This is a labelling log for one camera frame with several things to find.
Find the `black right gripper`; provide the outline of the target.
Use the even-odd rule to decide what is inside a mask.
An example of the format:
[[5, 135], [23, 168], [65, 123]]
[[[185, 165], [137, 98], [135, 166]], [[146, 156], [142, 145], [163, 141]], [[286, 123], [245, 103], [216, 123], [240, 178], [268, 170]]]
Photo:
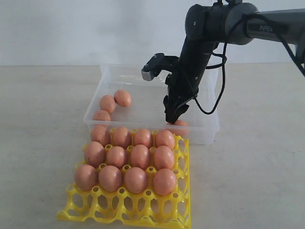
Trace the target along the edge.
[[170, 72], [165, 81], [168, 94], [163, 99], [165, 120], [174, 124], [188, 110], [186, 102], [199, 92], [199, 84], [207, 67], [207, 55], [182, 54], [180, 57], [165, 56], [164, 60], [165, 69]]

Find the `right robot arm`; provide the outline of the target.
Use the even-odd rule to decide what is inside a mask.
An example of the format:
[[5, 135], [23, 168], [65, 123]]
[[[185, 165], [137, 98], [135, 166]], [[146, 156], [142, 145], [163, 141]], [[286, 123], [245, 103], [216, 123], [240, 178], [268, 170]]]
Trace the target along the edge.
[[212, 6], [193, 5], [185, 18], [184, 44], [179, 56], [156, 54], [146, 66], [152, 76], [162, 70], [168, 93], [165, 119], [175, 123], [196, 100], [208, 62], [220, 43], [246, 45], [254, 39], [281, 43], [300, 72], [305, 71], [304, 9], [259, 11], [241, 0], [219, 0]]

